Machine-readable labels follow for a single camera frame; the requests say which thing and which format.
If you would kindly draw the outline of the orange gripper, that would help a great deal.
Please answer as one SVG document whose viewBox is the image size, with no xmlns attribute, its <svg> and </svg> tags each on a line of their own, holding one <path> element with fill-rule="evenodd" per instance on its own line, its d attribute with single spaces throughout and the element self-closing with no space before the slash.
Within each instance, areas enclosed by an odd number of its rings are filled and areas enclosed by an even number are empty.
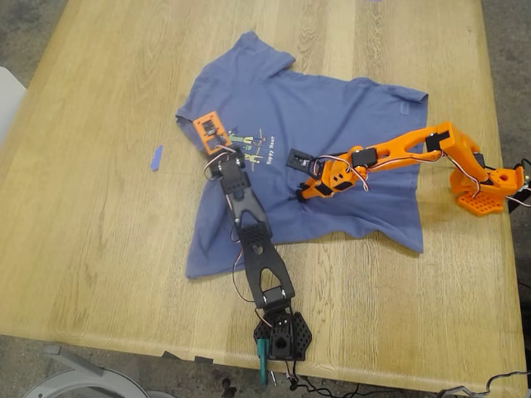
<svg viewBox="0 0 531 398">
<path fill-rule="evenodd" d="M 307 184 L 302 182 L 296 190 L 298 201 L 306 202 L 312 198 L 328 198 L 335 193 L 354 187 L 357 182 L 362 184 L 365 192 L 369 191 L 368 170 L 364 166 L 352 166 L 347 158 L 340 156 L 319 156 L 321 166 L 320 181 Z"/>
</svg>

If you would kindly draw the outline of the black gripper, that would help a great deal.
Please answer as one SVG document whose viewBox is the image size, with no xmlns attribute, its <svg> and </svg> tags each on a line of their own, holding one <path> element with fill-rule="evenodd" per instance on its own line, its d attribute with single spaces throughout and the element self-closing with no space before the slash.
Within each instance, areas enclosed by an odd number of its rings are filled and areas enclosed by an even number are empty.
<svg viewBox="0 0 531 398">
<path fill-rule="evenodd" d="M 217 145 L 213 154 L 207 157 L 207 164 L 203 169 L 206 179 L 218 179 L 222 176 L 222 168 L 226 163 L 235 163 L 244 168 L 244 153 L 236 145 Z"/>
</svg>

